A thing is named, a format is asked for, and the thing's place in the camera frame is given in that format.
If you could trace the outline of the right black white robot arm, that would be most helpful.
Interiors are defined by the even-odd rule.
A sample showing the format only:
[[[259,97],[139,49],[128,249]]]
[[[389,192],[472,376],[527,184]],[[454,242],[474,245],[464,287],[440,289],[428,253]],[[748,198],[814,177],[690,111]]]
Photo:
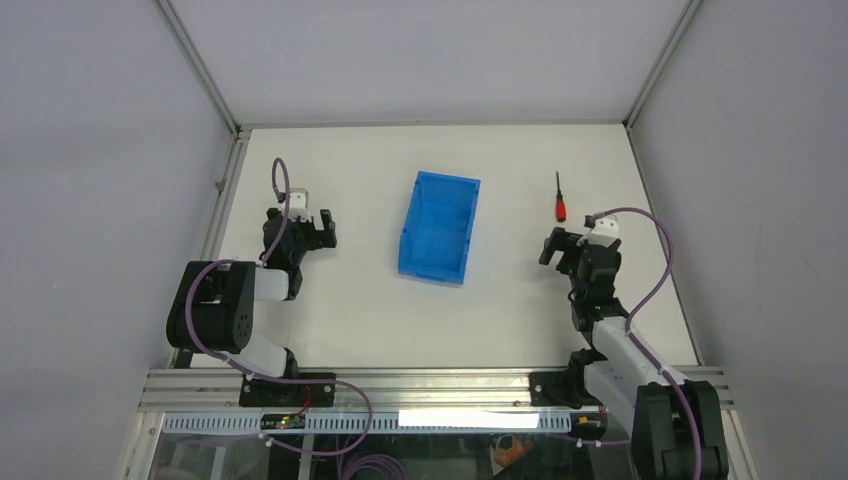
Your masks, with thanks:
[[[730,459],[721,402],[706,380],[692,380],[658,358],[616,295],[622,264],[614,227],[578,234],[561,227],[545,239],[539,262],[569,279],[572,323],[587,342],[567,366],[529,376],[534,406],[597,406],[626,429],[642,479],[726,479]]]

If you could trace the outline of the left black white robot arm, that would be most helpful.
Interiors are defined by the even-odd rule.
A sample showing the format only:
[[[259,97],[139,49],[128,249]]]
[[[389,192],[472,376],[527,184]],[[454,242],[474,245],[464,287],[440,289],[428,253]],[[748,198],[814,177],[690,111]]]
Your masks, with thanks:
[[[268,260],[191,261],[186,264],[166,320],[168,343],[236,363],[250,380],[263,379],[262,392],[277,406],[294,403],[301,392],[294,353],[255,333],[258,302],[297,298],[306,254],[337,247],[336,223],[329,209],[314,217],[297,209],[288,217],[270,208],[262,225]]]

